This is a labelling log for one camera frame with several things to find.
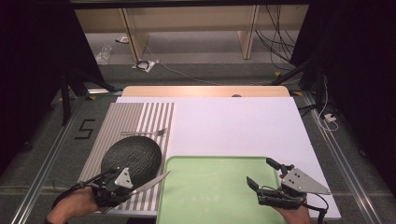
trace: floor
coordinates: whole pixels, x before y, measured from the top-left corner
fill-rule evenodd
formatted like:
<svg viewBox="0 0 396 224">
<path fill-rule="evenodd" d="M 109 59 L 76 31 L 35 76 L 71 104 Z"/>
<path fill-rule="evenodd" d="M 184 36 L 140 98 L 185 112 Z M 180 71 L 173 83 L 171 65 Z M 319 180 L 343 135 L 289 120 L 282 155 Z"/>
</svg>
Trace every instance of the floor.
<svg viewBox="0 0 396 224">
<path fill-rule="evenodd" d="M 273 36 L 273 32 L 264 33 L 266 36 Z M 298 32 L 290 32 L 291 39 L 297 37 Z M 109 65 L 126 66 L 128 69 L 134 61 L 127 44 L 115 42 L 115 39 L 124 34 L 108 35 L 87 35 L 87 39 L 92 47 L 92 53 L 96 56 L 102 47 L 109 45 L 111 53 L 108 60 Z M 292 41 L 287 39 L 287 43 L 292 45 Z M 201 33 L 156 33 L 151 34 L 148 47 L 143 56 L 144 60 L 161 61 L 164 64 L 261 64 L 268 63 L 273 69 L 267 70 L 269 79 L 275 78 L 277 73 L 284 74 L 285 69 L 291 66 L 284 60 L 270 53 L 255 35 L 251 57 L 249 60 L 242 59 L 241 49 L 238 44 L 235 32 L 201 32 Z M 111 69 L 102 65 L 106 78 L 120 76 L 112 74 Z M 185 71 L 177 71 L 181 76 L 189 79 Z M 290 90 L 298 90 L 299 76 L 288 81 L 287 87 Z M 311 105 L 314 103 L 314 96 L 309 92 L 304 92 L 303 96 L 293 96 L 297 106 Z M 85 119 L 90 116 L 104 118 L 106 107 L 115 101 L 116 95 L 108 97 L 97 97 L 94 100 L 76 98 L 72 103 L 73 108 L 79 106 L 84 111 L 91 111 L 81 115 L 78 111 L 76 119 Z M 57 188 L 67 187 L 76 181 L 74 169 L 68 164 L 71 162 L 84 163 L 84 156 L 90 153 L 89 150 L 78 150 L 78 143 L 70 143 L 67 139 L 62 139 L 62 133 L 78 132 L 79 127 L 70 127 L 74 131 L 67 131 L 68 127 L 62 127 L 59 122 L 62 120 L 62 107 L 60 96 L 57 95 L 53 101 L 53 111 L 43 118 L 42 125 L 37 129 L 34 142 L 41 150 L 22 152 L 9 166 L 9 169 L 0 178 L 0 224 L 3 223 L 38 223 L 45 215 L 42 211 L 48 211 L 48 203 L 53 201 L 59 193 Z M 307 113 L 302 119 L 311 139 L 314 150 L 317 152 L 318 160 L 322 170 L 328 180 L 334 199 L 336 200 L 343 218 L 341 220 L 329 221 L 328 223 L 393 223 L 396 220 L 396 200 L 389 192 L 387 186 L 378 177 L 374 166 L 370 161 L 361 155 L 359 142 L 354 138 L 353 132 L 343 119 L 342 114 L 337 114 L 338 130 L 327 132 L 318 126 L 315 113 Z M 94 136 L 88 144 L 93 144 Z M 56 147 L 67 148 L 58 154 L 53 154 Z M 46 157 L 69 158 L 65 154 L 78 155 L 72 159 L 57 160 L 55 163 L 46 163 Z M 46 173 L 49 178 L 41 180 L 43 186 L 37 185 L 40 182 L 39 175 Z M 32 194 L 32 207 L 23 207 L 26 195 Z M 18 212 L 24 211 L 27 216 L 20 214 L 24 219 L 21 222 L 12 220 L 18 217 Z M 126 223 L 128 217 L 84 217 L 71 223 Z"/>
</svg>

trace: light green tray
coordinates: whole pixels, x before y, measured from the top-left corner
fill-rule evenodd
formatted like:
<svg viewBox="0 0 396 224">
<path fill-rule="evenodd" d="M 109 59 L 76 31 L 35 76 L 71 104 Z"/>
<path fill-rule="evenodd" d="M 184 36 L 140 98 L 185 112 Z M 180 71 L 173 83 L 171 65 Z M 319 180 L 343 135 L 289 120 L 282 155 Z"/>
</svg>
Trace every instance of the light green tray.
<svg viewBox="0 0 396 224">
<path fill-rule="evenodd" d="M 165 164 L 157 224 L 286 223 L 258 204 L 247 176 L 260 186 L 278 186 L 264 157 L 172 157 Z"/>
</svg>

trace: green cutting board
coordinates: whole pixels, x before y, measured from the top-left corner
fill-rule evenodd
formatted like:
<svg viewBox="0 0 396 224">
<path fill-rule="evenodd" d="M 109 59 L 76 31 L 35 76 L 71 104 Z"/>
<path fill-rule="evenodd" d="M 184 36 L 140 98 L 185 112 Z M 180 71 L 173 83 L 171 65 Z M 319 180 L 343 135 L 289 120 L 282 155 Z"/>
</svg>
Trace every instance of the green cutting board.
<svg viewBox="0 0 396 224">
<path fill-rule="evenodd" d="M 157 224 L 286 223 L 272 207 L 258 204 L 247 176 L 277 188 L 276 171 L 264 157 L 176 156 L 165 164 Z"/>
</svg>

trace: white surface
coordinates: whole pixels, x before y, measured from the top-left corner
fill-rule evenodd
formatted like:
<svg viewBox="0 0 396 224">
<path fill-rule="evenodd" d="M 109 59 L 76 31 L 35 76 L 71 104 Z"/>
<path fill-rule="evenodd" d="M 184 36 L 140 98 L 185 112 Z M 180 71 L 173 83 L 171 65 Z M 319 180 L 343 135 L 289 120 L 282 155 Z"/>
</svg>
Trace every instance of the white surface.
<svg viewBox="0 0 396 224">
<path fill-rule="evenodd" d="M 294 164 L 328 187 L 291 97 L 120 97 L 117 103 L 175 103 L 169 157 L 264 156 Z M 326 219 L 341 217 L 331 195 Z M 325 207 L 315 195 L 308 203 Z M 318 212 L 310 210 L 311 217 Z"/>
</svg>

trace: striped mat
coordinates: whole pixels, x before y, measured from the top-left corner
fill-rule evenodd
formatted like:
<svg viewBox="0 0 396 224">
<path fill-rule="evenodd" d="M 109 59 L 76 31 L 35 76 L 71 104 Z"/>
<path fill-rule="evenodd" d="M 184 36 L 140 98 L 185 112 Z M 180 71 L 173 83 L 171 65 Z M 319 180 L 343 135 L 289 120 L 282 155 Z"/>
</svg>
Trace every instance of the striped mat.
<svg viewBox="0 0 396 224">
<path fill-rule="evenodd" d="M 84 181 L 101 173 L 100 165 L 102 158 L 108 149 L 122 138 L 120 132 L 155 132 L 167 128 L 163 136 L 151 136 L 160 146 L 163 152 L 163 164 L 160 174 L 163 172 L 164 159 L 168 150 L 168 142 L 174 113 L 174 103 L 114 103 L 110 105 L 102 128 L 93 145 L 92 152 L 85 162 L 79 181 Z M 120 204 L 115 210 L 124 211 L 157 211 L 160 196 L 160 186 L 146 192 L 134 195 L 130 200 Z"/>
</svg>

